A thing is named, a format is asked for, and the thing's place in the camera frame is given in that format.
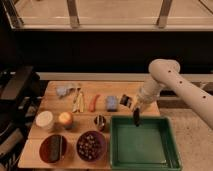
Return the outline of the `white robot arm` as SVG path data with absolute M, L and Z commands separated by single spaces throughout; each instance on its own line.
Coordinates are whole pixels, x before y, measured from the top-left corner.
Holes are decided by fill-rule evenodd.
M 155 59 L 148 70 L 150 77 L 139 88 L 134 109 L 156 101 L 161 90 L 169 87 L 213 130 L 213 96 L 183 78 L 176 60 Z

